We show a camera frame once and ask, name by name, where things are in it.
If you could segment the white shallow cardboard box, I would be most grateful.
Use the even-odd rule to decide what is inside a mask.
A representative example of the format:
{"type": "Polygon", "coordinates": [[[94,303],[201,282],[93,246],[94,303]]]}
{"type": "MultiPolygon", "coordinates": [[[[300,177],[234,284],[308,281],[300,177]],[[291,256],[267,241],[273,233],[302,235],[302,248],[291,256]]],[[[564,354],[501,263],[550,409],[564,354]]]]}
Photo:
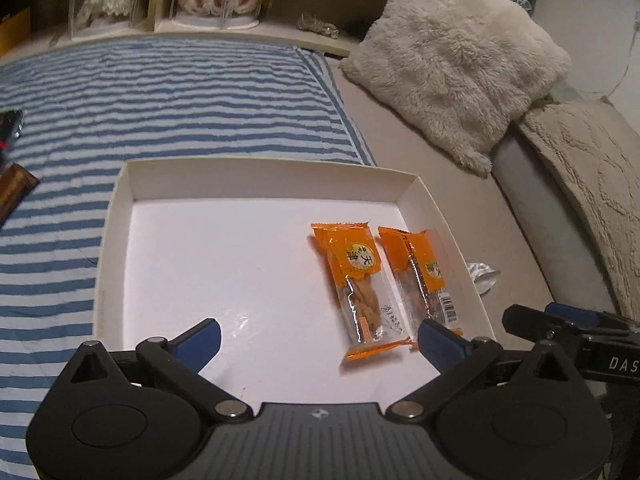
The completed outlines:
{"type": "Polygon", "coordinates": [[[314,223],[364,222],[434,236],[465,336],[492,328],[448,224],[413,174],[330,162],[187,157],[122,166],[99,256],[94,333],[110,350],[221,327],[204,376],[265,402],[390,404],[436,376],[401,347],[349,363],[314,223]]]}

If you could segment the brown gold snack packet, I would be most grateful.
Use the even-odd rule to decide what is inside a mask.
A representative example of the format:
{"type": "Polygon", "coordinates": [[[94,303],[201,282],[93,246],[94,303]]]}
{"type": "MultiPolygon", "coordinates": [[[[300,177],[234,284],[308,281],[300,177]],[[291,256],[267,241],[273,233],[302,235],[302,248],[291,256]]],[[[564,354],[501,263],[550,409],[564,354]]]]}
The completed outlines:
{"type": "Polygon", "coordinates": [[[23,166],[12,162],[1,175],[0,226],[6,223],[10,215],[39,184],[39,179],[23,166]]]}

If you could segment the blue white striped quilt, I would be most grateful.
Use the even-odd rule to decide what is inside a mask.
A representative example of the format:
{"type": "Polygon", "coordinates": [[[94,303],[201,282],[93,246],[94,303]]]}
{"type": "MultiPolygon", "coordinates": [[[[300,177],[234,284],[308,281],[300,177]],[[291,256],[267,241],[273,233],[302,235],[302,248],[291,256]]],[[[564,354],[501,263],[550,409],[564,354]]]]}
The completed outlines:
{"type": "Polygon", "coordinates": [[[32,414],[92,332],[96,266],[120,167],[265,156],[372,165],[323,55],[231,40],[138,38],[1,70],[23,115],[9,158],[38,180],[1,230],[1,474],[30,479],[32,414]]]}

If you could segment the orange snack packet right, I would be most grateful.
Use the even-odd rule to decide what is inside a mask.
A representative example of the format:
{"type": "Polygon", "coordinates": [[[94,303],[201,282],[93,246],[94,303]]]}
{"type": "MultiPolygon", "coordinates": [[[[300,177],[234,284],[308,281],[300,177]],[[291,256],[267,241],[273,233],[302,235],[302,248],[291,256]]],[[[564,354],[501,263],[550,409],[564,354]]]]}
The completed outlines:
{"type": "Polygon", "coordinates": [[[418,329],[424,320],[439,322],[462,336],[430,232],[379,226],[378,237],[396,281],[411,339],[418,339],[418,329]]]}

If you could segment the orange snack packet left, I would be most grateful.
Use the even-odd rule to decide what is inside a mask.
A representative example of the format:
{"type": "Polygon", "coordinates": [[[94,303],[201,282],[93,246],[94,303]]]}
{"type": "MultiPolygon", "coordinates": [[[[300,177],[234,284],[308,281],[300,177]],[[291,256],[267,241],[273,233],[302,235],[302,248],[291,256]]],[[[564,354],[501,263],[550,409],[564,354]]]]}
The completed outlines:
{"type": "Polygon", "coordinates": [[[314,223],[335,286],[349,344],[345,360],[370,358],[411,339],[367,223],[314,223]]]}

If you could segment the orange snack packet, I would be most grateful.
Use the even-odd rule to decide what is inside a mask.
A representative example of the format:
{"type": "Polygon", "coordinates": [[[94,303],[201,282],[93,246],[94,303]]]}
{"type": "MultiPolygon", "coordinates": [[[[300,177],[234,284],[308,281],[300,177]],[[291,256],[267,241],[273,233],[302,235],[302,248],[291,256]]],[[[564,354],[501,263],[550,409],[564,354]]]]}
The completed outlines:
{"type": "Polygon", "coordinates": [[[367,223],[314,223],[335,286],[349,344],[345,360],[370,358],[411,339],[367,223]]]}
{"type": "Polygon", "coordinates": [[[462,336],[430,232],[379,226],[378,237],[396,281],[411,339],[418,339],[418,329],[424,320],[439,322],[462,336]]]}

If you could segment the small object on shelf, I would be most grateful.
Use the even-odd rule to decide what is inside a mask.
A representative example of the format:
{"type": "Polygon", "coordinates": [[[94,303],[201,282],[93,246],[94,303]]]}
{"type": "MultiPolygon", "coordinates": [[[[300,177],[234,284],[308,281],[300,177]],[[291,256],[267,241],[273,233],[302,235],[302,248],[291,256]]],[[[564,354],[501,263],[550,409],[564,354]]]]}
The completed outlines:
{"type": "Polygon", "coordinates": [[[300,14],[296,26],[302,32],[312,32],[313,34],[337,39],[340,36],[338,28],[332,23],[319,20],[308,12],[300,14]]]}

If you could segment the small clear crumpled wrapper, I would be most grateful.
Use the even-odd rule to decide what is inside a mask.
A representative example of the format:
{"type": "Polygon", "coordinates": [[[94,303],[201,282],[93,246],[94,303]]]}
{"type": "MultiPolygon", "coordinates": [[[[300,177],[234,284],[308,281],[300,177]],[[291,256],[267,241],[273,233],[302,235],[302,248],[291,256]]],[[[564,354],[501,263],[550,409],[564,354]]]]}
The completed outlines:
{"type": "Polygon", "coordinates": [[[499,270],[483,261],[468,260],[466,268],[480,296],[487,294],[497,284],[501,275],[499,270]]]}

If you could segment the beige textured blanket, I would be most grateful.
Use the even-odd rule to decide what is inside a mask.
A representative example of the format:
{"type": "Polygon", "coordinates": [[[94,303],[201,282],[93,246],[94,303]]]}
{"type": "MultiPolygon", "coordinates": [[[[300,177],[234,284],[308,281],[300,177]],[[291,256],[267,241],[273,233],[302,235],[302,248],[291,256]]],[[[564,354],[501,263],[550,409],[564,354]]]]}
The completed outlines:
{"type": "Polygon", "coordinates": [[[518,125],[590,232],[622,315],[639,318],[639,135],[607,100],[530,110],[518,125]]]}

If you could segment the wooden headboard shelf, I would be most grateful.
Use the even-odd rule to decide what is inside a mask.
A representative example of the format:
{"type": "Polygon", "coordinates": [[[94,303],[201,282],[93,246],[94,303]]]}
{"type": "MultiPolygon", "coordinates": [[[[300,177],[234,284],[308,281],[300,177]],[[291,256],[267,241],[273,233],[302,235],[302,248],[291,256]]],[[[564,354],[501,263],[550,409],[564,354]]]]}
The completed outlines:
{"type": "Polygon", "coordinates": [[[259,24],[249,29],[204,29],[180,25],[170,18],[171,0],[149,0],[148,16],[138,26],[114,36],[71,40],[68,33],[70,0],[9,0],[17,4],[16,12],[1,15],[1,61],[11,63],[20,58],[50,49],[98,42],[127,36],[152,34],[245,36],[265,39],[302,48],[348,55],[363,40],[377,20],[387,0],[262,0],[259,24]],[[302,32],[296,22],[303,12],[338,28],[337,39],[302,32]]]}

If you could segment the dark red-label snack packet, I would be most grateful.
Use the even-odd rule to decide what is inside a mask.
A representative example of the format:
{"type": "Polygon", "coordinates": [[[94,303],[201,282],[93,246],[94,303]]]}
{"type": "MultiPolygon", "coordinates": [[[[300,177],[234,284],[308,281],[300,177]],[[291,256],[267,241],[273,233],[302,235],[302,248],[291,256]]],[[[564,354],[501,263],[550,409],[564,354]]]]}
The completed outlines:
{"type": "Polygon", "coordinates": [[[24,113],[21,110],[4,110],[0,113],[0,165],[6,166],[9,152],[20,138],[24,113]]]}

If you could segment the fluffy cream pillow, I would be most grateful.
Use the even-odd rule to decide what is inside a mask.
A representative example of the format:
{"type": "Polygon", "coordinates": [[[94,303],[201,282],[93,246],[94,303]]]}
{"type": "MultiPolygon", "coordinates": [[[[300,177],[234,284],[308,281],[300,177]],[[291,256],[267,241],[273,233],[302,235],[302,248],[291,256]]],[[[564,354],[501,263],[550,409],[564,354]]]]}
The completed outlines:
{"type": "Polygon", "coordinates": [[[479,177],[510,122],[570,72],[570,56],[510,0],[388,0],[345,76],[479,177]]]}

